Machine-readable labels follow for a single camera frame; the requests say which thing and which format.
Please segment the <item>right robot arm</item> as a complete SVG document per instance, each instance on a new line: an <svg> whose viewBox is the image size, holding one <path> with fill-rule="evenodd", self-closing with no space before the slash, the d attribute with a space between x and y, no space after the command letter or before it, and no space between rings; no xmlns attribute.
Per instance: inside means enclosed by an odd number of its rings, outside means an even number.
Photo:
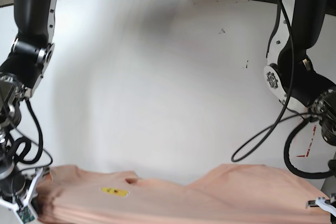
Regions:
<svg viewBox="0 0 336 224"><path fill-rule="evenodd" d="M33 141L24 134L14 139L11 131L21 121L20 104L31 108L30 99L53 55L56 3L14 0L18 32L1 64L1 205L20 219L37 216L36 186L48 165L37 166L44 151L42 132L38 133L37 153L27 159Z"/></svg>

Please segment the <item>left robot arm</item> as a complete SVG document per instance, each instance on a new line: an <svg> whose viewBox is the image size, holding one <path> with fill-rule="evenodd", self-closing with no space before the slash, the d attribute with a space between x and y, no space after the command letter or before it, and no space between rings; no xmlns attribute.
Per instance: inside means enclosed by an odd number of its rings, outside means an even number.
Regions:
<svg viewBox="0 0 336 224"><path fill-rule="evenodd" d="M290 161L294 137L308 123L318 122L322 138L335 145L335 83L318 74L307 50L315 45L323 25L328 0L277 0L274 29L267 46L264 78L284 111L302 117L302 122L288 135L283 160L287 169L304 179L335 176L335 160L326 172L304 172Z"/></svg>

